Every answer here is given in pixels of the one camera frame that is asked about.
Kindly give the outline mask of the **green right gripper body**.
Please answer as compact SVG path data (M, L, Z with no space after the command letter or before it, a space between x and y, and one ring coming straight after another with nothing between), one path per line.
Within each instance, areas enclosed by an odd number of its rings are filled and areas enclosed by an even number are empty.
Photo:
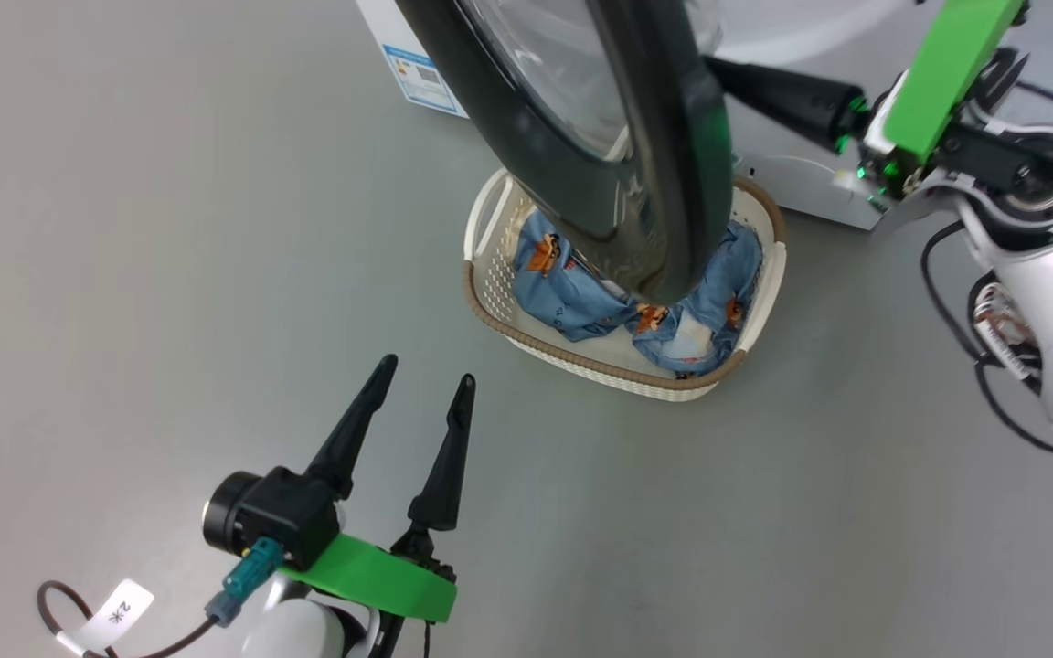
M872 203L900 201L936 168L962 172L990 188L1010 190L1024 147L974 128L963 104L994 61L1007 29L1024 24L1027 1L945 1L920 48L891 87L869 100L858 91L843 103L843 146L860 162L843 171L843 187Z

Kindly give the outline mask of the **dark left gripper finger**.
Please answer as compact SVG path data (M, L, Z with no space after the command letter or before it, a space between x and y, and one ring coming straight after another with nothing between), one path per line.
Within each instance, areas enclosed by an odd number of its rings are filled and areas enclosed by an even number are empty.
M310 478L326 483L337 501L346 500L354 491L354 470L367 438L369 425L385 403L398 363L396 354L380 359L304 472Z
M408 518L417 527L433 532L451 532L457 527L463 500L475 395L476 380L473 375L465 374L448 408L448 432L428 474L426 483L409 505Z

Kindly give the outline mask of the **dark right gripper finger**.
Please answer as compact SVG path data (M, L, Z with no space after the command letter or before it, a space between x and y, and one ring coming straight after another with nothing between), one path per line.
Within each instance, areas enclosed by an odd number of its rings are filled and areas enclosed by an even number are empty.
M773 123L833 154L868 129L868 100L853 84L760 64L706 56L726 93Z

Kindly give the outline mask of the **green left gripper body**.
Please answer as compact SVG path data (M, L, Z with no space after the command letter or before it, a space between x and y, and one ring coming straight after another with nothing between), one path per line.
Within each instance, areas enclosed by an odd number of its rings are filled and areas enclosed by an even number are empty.
M448 623L457 599L457 587L442 575L346 534L309 569L279 571L327 596L430 623Z

